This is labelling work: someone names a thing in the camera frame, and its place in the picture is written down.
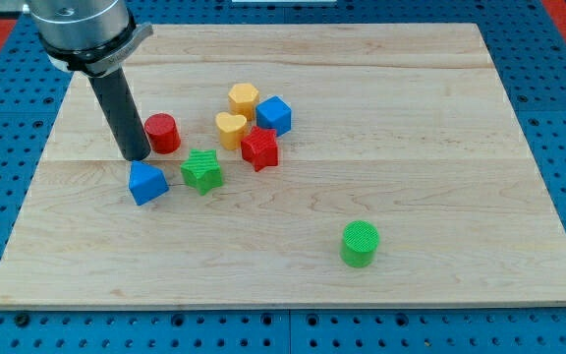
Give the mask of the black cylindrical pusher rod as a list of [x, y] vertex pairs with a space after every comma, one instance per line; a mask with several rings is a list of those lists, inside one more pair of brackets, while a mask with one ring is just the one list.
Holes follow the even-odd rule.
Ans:
[[143, 160], [151, 147], [124, 71], [89, 79], [119, 152], [128, 160]]

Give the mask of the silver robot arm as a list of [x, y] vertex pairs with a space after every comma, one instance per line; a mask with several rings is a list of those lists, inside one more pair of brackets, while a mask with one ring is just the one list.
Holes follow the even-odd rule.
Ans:
[[88, 77], [122, 156], [146, 158], [151, 147], [123, 71], [123, 64], [153, 35], [124, 0], [28, 0], [39, 40], [63, 72]]

